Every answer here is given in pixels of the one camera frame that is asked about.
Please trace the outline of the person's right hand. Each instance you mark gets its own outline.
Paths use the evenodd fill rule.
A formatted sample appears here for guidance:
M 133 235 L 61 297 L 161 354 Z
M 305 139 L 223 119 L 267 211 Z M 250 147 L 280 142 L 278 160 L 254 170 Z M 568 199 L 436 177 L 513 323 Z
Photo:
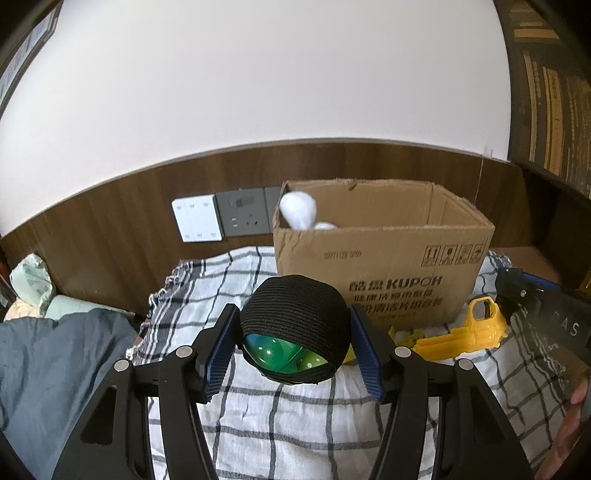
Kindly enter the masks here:
M 569 409 L 563 418 L 552 447 L 547 453 L 542 465 L 538 469 L 536 479 L 551 479 L 566 460 L 581 431 L 581 412 L 589 389 L 589 375 L 580 378 L 569 401 Z

